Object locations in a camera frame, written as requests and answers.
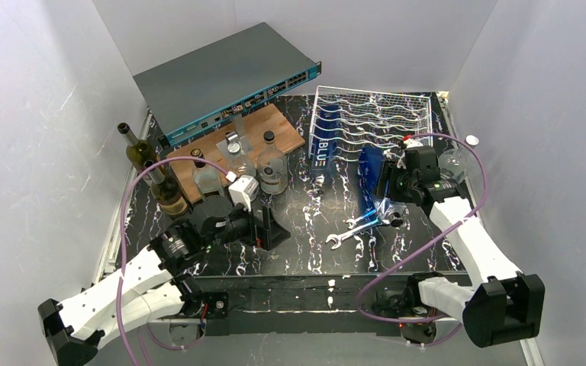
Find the clear liquor bottle black cap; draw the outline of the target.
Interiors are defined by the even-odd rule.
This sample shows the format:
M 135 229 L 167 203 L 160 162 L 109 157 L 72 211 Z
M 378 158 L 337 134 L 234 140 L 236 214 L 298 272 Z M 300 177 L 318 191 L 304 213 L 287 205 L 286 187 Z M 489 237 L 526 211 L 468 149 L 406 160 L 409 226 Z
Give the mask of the clear liquor bottle black cap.
M 265 145 L 257 157 L 260 186 L 267 194 L 281 194 L 288 186 L 288 162 L 271 130 L 263 134 L 263 139 Z

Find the dark green wine bottle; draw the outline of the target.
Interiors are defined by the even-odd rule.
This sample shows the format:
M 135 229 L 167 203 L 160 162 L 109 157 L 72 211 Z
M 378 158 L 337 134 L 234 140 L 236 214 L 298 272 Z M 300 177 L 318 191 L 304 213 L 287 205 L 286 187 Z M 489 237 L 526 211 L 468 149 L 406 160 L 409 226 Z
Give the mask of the dark green wine bottle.
M 148 171 L 150 192 L 157 200 L 160 210 L 175 219 L 184 215 L 188 202 L 176 178 L 173 178 L 162 166 Z

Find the dark wine bottle gold label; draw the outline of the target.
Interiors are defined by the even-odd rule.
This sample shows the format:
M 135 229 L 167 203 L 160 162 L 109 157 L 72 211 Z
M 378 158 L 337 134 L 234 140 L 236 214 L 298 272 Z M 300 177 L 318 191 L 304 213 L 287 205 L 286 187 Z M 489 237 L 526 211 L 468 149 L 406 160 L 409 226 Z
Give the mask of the dark wine bottle gold label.
M 127 123 L 119 123 L 117 130 L 127 144 L 125 149 L 126 157 L 138 172 L 142 172 L 145 169 L 144 163 L 146 161 L 159 161 L 156 150 L 152 145 L 146 140 L 137 138 Z

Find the clear bottle white cap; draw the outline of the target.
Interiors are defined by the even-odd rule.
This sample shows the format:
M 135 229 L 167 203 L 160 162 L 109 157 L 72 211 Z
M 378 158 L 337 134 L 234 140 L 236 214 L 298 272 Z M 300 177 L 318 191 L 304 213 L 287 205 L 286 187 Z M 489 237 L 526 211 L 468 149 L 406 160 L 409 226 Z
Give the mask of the clear bottle white cap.
M 227 145 L 230 158 L 227 160 L 227 171 L 233 172 L 237 177 L 248 175 L 257 178 L 256 167 L 249 156 L 242 152 L 240 142 L 232 142 Z

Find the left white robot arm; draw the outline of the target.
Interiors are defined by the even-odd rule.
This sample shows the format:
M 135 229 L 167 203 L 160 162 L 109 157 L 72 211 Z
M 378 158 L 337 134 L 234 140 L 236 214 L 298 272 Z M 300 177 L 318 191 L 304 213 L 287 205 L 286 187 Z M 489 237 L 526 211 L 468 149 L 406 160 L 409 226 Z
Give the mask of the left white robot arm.
M 58 365 L 85 365 L 122 332 L 208 301 L 186 270 L 218 245 L 240 242 L 272 250 L 290 232 L 269 207 L 213 196 L 175 219 L 123 268 L 65 300 L 45 300 L 37 308 L 44 337 Z

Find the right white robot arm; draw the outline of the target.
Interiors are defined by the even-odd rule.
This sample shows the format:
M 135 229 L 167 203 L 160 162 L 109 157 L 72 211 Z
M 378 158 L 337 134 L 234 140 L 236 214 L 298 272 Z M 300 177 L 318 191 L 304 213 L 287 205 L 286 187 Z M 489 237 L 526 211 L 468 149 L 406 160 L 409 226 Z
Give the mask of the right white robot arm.
M 413 274 L 401 295 L 401 312 L 445 313 L 479 348 L 538 336 L 546 292 L 541 278 L 524 274 L 497 247 L 471 213 L 461 184 L 439 167 L 432 147 L 408 148 L 403 161 L 382 162 L 374 195 L 420 207 L 445 233 L 472 286 L 461 287 L 435 271 Z

